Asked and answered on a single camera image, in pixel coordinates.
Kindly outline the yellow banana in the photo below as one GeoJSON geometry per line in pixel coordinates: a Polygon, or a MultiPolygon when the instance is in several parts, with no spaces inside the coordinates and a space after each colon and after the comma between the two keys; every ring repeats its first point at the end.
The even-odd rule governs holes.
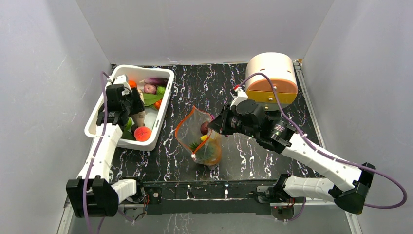
{"type": "Polygon", "coordinates": [[[200,137],[200,142],[202,143],[202,142],[208,141],[209,138],[210,138],[209,135],[203,135],[200,137]]]}

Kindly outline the clear zip bag orange zipper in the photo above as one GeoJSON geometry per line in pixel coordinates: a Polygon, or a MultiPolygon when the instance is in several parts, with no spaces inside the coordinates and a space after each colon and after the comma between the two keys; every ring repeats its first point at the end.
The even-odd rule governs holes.
{"type": "MultiPolygon", "coordinates": [[[[189,145],[191,143],[200,141],[200,137],[202,136],[200,132],[201,124],[205,121],[211,122],[212,120],[212,115],[193,106],[189,114],[186,115],[178,124],[175,130],[175,137],[178,140],[179,144],[190,154],[190,156],[192,152],[189,149],[189,145]]],[[[222,148],[221,136],[217,132],[209,128],[208,135],[210,136],[208,141],[214,140],[216,141],[216,144],[220,145],[222,148]]]]}

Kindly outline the toy pineapple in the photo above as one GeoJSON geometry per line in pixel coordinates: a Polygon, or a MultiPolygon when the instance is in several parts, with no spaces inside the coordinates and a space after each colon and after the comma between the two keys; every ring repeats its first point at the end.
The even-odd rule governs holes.
{"type": "Polygon", "coordinates": [[[209,140],[204,145],[201,142],[194,142],[189,145],[191,158],[195,163],[212,166],[218,164],[222,159],[222,148],[216,141],[209,140]]]}

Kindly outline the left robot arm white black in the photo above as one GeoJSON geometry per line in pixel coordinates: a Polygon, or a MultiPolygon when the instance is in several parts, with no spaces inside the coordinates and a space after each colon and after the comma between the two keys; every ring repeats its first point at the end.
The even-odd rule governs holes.
{"type": "Polygon", "coordinates": [[[145,109],[138,89],[111,84],[106,87],[103,98],[98,108],[96,136],[85,165],[77,178],[66,184],[76,217],[114,216],[119,204],[127,198],[139,203],[146,195],[136,178],[128,177],[113,184],[109,179],[114,152],[130,115],[145,109]]]}

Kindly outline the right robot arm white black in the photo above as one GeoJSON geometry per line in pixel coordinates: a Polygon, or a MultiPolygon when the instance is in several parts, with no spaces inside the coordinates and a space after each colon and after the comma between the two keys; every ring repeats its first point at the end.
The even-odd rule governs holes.
{"type": "Polygon", "coordinates": [[[252,137],[263,148],[299,161],[323,176],[281,175],[270,193],[277,200],[286,202],[305,196],[333,202],[352,214],[362,213],[374,177],[372,164],[363,163],[360,169],[338,156],[323,156],[322,148],[312,149],[294,127],[280,117],[268,116],[253,100],[242,101],[236,107],[225,105],[208,127],[226,136],[239,133],[252,137]]]}

